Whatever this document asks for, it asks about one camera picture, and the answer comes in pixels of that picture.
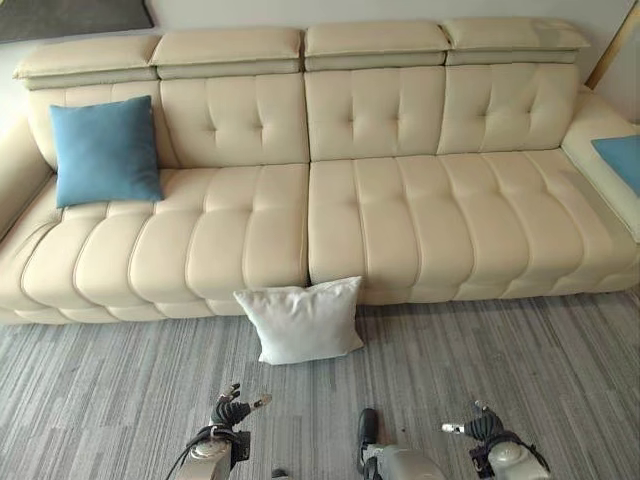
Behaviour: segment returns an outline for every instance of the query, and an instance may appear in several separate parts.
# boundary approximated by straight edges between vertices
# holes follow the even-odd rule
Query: floor
[[[258,363],[244,318],[0,327],[0,478],[162,479],[222,386],[273,403],[243,426],[232,479],[355,480],[359,411],[383,439],[472,479],[470,439],[439,431],[480,398],[547,457],[555,478],[640,471],[637,291],[360,308],[366,348],[293,366]]]

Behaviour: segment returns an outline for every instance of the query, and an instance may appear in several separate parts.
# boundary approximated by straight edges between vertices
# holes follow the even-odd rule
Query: sofa cushion
[[[578,94],[575,65],[446,67],[438,154],[558,148]]]
[[[162,79],[300,71],[302,32],[253,27],[168,32],[151,63]]]
[[[151,97],[87,107],[51,106],[57,205],[163,199]]]
[[[160,37],[125,35],[42,45],[13,72],[30,90],[154,80],[149,61]]]
[[[29,92],[29,125],[33,137],[49,165],[57,169],[53,139],[53,124],[49,109],[51,105],[64,107],[84,107],[99,103],[120,102],[134,97],[151,96],[153,109],[154,136],[160,168],[179,168],[171,145],[171,138],[165,122],[160,82],[127,82],[115,85],[87,85],[74,88],[51,88]]]
[[[449,42],[429,20],[314,25],[305,39],[305,67],[352,70],[442,65]]]
[[[311,160],[433,154],[444,67],[305,74]]]
[[[0,311],[41,323],[242,312],[304,286],[305,164],[162,170],[166,200],[55,208],[55,178],[0,245]]]
[[[301,74],[163,80],[160,90],[183,168],[309,161]]]
[[[311,281],[361,275],[364,303],[614,290],[635,262],[559,149],[311,165]]]
[[[447,65],[573,63],[589,46],[573,25],[555,18],[453,18],[442,28],[451,42]]]

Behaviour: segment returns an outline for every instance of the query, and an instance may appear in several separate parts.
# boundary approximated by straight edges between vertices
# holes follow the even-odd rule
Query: white wall
[[[304,27],[336,21],[462,16],[559,17],[578,26],[593,45],[579,58],[583,79],[632,3],[633,0],[147,0],[160,31],[240,25]],[[0,45],[0,134],[25,104],[25,92],[11,79],[11,72],[40,43],[43,42]]]
[[[609,66],[596,92],[605,97],[622,115],[640,123],[640,28]]]

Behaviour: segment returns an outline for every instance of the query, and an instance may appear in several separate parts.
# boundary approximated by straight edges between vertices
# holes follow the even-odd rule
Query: pillow
[[[50,107],[58,156],[58,207],[163,199],[151,97]]]
[[[602,159],[640,196],[640,135],[591,140]]]
[[[233,292],[256,327],[271,365],[337,357],[363,347],[355,330],[361,277],[299,287]]]

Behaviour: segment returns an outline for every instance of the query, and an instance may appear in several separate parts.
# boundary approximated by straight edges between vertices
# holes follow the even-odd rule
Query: blue pillow
[[[640,196],[640,135],[591,140],[602,159]]]
[[[150,96],[50,108],[58,156],[58,207],[164,198]]]

